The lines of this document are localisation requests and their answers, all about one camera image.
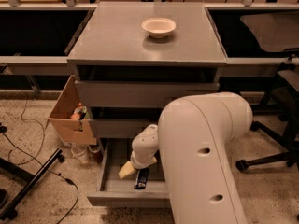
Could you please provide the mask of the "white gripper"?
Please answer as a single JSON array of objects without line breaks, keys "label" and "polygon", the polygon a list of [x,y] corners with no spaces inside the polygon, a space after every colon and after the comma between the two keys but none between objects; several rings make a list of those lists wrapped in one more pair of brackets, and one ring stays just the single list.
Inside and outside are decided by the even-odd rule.
[{"label": "white gripper", "polygon": [[119,171],[119,178],[124,179],[135,173],[136,169],[144,169],[156,163],[157,159],[154,156],[138,155],[132,152],[130,161],[126,162]]}]

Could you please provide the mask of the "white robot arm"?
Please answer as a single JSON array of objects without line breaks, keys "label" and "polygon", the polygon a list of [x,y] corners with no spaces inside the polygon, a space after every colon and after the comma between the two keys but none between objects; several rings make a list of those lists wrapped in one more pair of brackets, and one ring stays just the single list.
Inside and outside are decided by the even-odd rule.
[{"label": "white robot arm", "polygon": [[120,178],[159,153],[176,224],[247,224],[225,145],[248,132],[249,103],[231,92],[178,98],[132,143]]}]

